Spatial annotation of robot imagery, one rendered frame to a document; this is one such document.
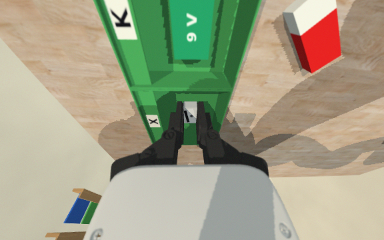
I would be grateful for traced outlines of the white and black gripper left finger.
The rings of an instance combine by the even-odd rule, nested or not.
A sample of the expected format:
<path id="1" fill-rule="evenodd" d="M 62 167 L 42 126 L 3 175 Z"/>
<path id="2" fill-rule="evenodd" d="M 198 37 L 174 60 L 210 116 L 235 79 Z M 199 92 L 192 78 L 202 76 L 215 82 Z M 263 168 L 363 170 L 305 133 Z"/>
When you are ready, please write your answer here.
<path id="1" fill-rule="evenodd" d="M 110 181 L 119 172 L 140 165 L 176 165 L 178 150 L 184 138 L 184 111 L 182 101 L 177 102 L 176 112 L 171 112 L 168 130 L 162 133 L 159 140 L 154 142 L 142 153 L 135 153 L 117 159 L 111 165 Z"/>

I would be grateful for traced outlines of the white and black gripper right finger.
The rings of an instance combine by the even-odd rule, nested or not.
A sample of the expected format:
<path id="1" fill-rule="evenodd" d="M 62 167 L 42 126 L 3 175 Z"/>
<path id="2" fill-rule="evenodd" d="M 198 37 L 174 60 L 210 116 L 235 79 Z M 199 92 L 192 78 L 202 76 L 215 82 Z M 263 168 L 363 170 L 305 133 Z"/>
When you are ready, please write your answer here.
<path id="1" fill-rule="evenodd" d="M 269 177 L 267 162 L 236 148 L 220 138 L 213 129 L 210 113 L 205 112 L 203 101 L 197 103 L 197 144 L 203 150 L 204 165 L 241 164 L 260 169 Z"/>

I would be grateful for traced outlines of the green 9v battery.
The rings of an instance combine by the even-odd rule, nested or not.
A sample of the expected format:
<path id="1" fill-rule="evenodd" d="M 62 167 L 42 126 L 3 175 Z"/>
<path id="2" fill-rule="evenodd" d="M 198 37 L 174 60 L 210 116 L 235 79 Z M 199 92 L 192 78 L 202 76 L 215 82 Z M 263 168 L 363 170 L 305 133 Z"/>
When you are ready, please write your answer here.
<path id="1" fill-rule="evenodd" d="M 215 0 L 169 0 L 175 59 L 208 59 Z"/>

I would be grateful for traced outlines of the green rack of bins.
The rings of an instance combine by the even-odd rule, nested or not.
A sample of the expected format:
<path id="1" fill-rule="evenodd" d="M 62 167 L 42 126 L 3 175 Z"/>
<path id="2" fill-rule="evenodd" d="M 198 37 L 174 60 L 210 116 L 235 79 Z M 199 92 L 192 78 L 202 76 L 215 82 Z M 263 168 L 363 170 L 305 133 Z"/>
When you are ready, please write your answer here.
<path id="1" fill-rule="evenodd" d="M 169 0 L 93 1 L 152 144 L 178 101 L 219 133 L 262 0 L 214 1 L 208 60 L 174 59 Z"/>

